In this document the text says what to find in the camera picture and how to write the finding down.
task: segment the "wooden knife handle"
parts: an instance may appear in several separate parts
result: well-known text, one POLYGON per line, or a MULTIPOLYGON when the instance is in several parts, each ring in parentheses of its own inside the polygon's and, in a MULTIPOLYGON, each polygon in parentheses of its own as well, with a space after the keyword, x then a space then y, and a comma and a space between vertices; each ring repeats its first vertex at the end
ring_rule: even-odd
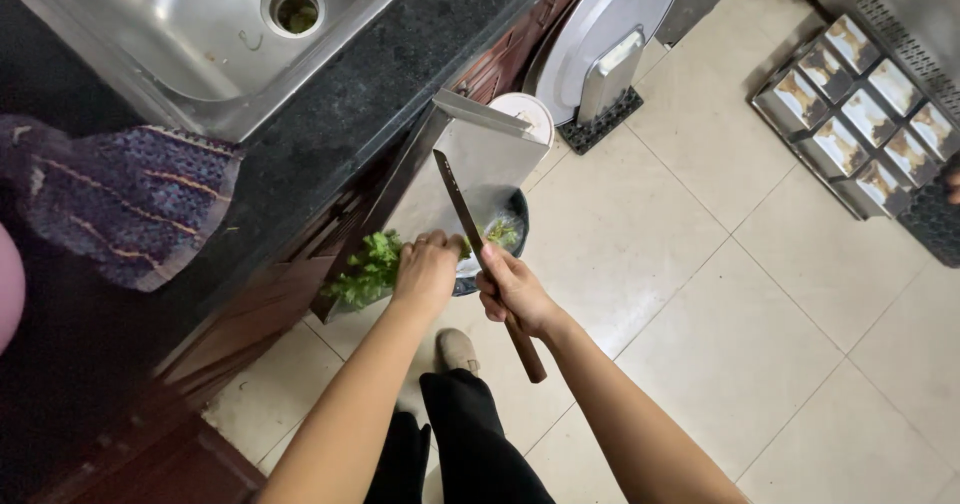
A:
POLYGON ((537 353, 533 339, 523 333, 521 325, 517 320, 517 315, 510 309, 507 309, 507 318, 504 320, 504 324, 507 325, 507 331, 510 332, 510 339, 513 340, 516 353, 520 355, 520 362, 523 364, 523 369, 526 370, 527 376, 530 377, 530 382, 534 384, 544 382, 546 378, 544 362, 541 361, 540 354, 537 353))

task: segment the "stainless steel sink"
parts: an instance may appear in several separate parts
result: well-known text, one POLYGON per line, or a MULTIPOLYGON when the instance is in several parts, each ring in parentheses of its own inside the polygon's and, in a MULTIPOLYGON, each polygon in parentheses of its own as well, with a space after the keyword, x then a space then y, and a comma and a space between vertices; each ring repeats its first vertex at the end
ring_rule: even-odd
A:
POLYGON ((22 0, 147 120, 238 141, 392 0, 22 0))

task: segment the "black granite countertop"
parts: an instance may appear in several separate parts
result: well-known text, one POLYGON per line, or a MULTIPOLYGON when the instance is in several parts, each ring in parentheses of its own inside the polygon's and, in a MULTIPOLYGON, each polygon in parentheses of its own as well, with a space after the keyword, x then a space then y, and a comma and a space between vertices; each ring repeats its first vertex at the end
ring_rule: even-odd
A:
MULTIPOLYGON (((116 416, 530 1, 396 0, 246 142, 223 225, 156 292, 114 287, 34 236, 0 188, 0 222, 28 276, 20 329, 0 355, 0 502, 35 490, 70 446, 116 416)), ((0 0, 0 86, 0 112, 76 136, 142 123, 19 0, 0 0)))

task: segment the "striped cloth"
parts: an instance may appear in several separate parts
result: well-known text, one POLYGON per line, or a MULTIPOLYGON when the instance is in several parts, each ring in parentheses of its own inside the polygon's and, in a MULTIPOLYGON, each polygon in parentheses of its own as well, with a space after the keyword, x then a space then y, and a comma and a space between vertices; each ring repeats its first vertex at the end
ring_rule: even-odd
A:
POLYGON ((0 178, 32 229, 142 292, 178 274, 220 225, 241 160, 239 144, 178 129, 71 139, 0 115, 0 178))

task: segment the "black pants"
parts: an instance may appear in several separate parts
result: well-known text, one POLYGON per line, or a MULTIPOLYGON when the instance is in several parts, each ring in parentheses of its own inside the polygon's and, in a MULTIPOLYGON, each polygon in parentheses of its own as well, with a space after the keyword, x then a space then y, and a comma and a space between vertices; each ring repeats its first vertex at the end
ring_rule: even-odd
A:
MULTIPOLYGON (((437 433, 443 502, 553 502, 544 484, 503 436, 490 388, 465 369, 420 376, 437 433)), ((380 452, 366 504, 421 502, 430 452, 430 425, 396 412, 380 452)))

